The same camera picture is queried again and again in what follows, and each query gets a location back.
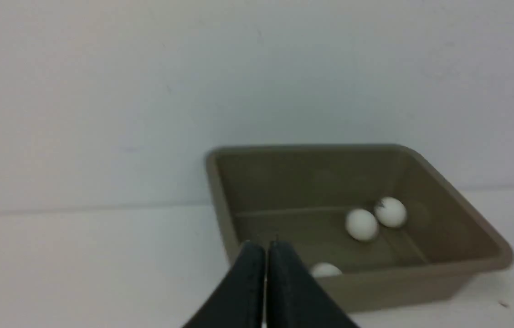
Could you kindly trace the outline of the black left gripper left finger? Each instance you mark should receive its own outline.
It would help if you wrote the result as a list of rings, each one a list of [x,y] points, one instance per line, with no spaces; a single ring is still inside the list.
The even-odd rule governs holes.
[[[265,249],[245,241],[220,284],[184,327],[260,328],[265,268]]]

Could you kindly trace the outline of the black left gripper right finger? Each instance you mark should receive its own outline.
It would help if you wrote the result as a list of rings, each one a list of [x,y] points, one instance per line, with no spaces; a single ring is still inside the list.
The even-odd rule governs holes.
[[[266,325],[268,328],[357,328],[311,276],[287,241],[268,250]]]

